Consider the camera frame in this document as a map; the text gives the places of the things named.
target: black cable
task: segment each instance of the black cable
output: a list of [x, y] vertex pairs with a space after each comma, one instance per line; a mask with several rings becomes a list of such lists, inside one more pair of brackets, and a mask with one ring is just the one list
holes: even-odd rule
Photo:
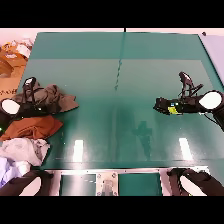
[[210, 117], [208, 117], [206, 114], [204, 114], [204, 115], [205, 115], [205, 117], [208, 118], [210, 121], [212, 121], [212, 122], [214, 122], [215, 124], [218, 125], [218, 123], [217, 123], [216, 121], [212, 120], [212, 119], [211, 119]]

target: robotic arm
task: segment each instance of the robotic arm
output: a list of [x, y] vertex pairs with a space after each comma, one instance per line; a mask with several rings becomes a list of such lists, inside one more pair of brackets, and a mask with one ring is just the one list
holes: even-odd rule
[[157, 98], [153, 107], [160, 113], [170, 115], [183, 115], [184, 113], [212, 113], [215, 121], [224, 131], [224, 95], [223, 93], [212, 90], [204, 95], [197, 95], [203, 85], [194, 86], [192, 79], [184, 72], [179, 73], [180, 81], [183, 83], [181, 96], [178, 99], [167, 100]]

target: crumpled fabric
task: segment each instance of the crumpled fabric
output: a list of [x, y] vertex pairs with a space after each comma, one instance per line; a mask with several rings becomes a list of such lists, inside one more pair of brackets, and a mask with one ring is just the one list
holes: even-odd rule
[[51, 115], [23, 118], [19, 121], [13, 121], [0, 137], [0, 141], [14, 138], [46, 139], [57, 132], [62, 125], [61, 121]]
[[[74, 101], [75, 96], [63, 94], [57, 85], [50, 84], [46, 88], [42, 88], [36, 81], [33, 90], [36, 104], [40, 107], [46, 106], [49, 113], [65, 112], [79, 106]], [[26, 91], [26, 94], [27, 101], [32, 102], [30, 90]], [[21, 103], [22, 95], [22, 93], [16, 94], [12, 99], [17, 103]]]
[[16, 177], [21, 177], [30, 171], [30, 164], [25, 161], [13, 162], [0, 157], [0, 188]]
[[27, 161], [40, 166], [50, 145], [43, 139], [14, 138], [6, 140], [0, 147], [0, 156], [13, 161]]

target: dark brown garment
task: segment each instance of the dark brown garment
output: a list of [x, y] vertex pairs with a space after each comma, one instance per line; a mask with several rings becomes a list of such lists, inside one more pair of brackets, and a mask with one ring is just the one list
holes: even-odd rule
[[46, 139], [57, 132], [63, 123], [51, 115], [46, 117], [23, 118], [13, 121], [5, 133], [0, 137], [0, 141], [13, 138]]
[[22, 177], [11, 179], [0, 188], [0, 196], [19, 196], [24, 188], [37, 177], [41, 179], [41, 187], [34, 196], [49, 196], [53, 175], [43, 170], [32, 170]]
[[[38, 81], [36, 81], [33, 91], [36, 105], [39, 107], [46, 106], [48, 112], [51, 114], [65, 112], [79, 106], [78, 103], [74, 101], [76, 99], [75, 96], [63, 94], [59, 87], [54, 84], [50, 84], [46, 88], [42, 88]], [[26, 94], [27, 101], [32, 102], [31, 91], [27, 90]], [[12, 97], [12, 99], [17, 103], [21, 103], [22, 96], [23, 94], [19, 93]]]

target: rust-colored cloth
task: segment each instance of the rust-colored cloth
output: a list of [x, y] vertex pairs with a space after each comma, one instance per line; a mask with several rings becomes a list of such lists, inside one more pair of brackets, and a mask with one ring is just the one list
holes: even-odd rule
[[46, 117], [23, 118], [13, 121], [6, 132], [1, 136], [0, 141], [13, 138], [46, 139], [57, 132], [63, 123], [51, 115]]

